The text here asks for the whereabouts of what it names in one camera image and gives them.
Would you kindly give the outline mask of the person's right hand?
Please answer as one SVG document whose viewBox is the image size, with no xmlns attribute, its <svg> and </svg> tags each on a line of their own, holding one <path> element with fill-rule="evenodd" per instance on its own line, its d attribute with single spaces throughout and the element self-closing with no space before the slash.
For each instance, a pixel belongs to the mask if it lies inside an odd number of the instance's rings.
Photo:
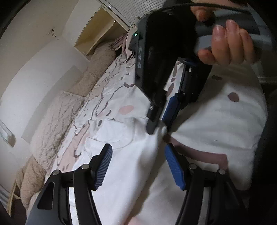
<svg viewBox="0 0 277 225">
<path fill-rule="evenodd" d="M 198 57 L 205 64 L 221 66 L 241 64 L 244 61 L 254 64 L 260 58 L 249 33 L 234 20 L 227 20 L 224 27 L 214 26 L 211 49 L 199 50 Z"/>
</svg>

